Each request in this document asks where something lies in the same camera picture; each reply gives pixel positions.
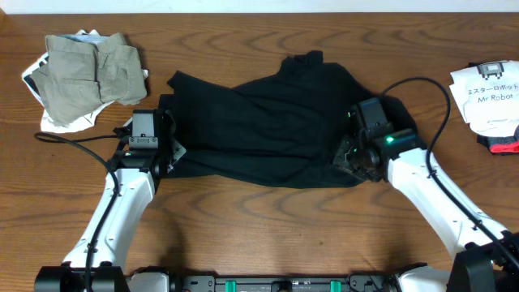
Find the black t-shirt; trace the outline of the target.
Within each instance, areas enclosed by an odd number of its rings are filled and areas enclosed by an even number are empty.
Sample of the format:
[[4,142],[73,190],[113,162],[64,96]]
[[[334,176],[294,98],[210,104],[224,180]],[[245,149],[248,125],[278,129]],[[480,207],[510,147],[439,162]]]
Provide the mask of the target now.
[[176,122],[185,154],[172,178],[220,175],[267,187],[355,187],[332,164],[351,107],[371,98],[320,51],[286,58],[279,71],[234,88],[177,72],[159,106]]

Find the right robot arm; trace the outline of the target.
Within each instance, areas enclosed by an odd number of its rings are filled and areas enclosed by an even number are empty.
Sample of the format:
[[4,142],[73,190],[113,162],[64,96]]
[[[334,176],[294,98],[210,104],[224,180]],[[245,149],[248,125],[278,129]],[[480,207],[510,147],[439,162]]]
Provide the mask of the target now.
[[518,236],[487,215],[443,171],[411,129],[375,137],[345,135],[332,160],[366,181],[389,183],[436,232],[449,270],[416,264],[390,276],[387,291],[516,291]]

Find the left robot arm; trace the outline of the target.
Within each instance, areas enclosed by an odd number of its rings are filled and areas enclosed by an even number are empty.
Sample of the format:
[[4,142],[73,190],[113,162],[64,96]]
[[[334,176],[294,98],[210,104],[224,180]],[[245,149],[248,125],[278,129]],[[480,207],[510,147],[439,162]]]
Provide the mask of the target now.
[[107,175],[101,200],[75,247],[59,266],[44,266],[36,291],[179,291],[166,268],[124,273],[127,254],[144,210],[160,180],[185,148],[174,138],[176,123],[164,109],[137,109],[128,125],[116,129],[119,144],[101,160]]

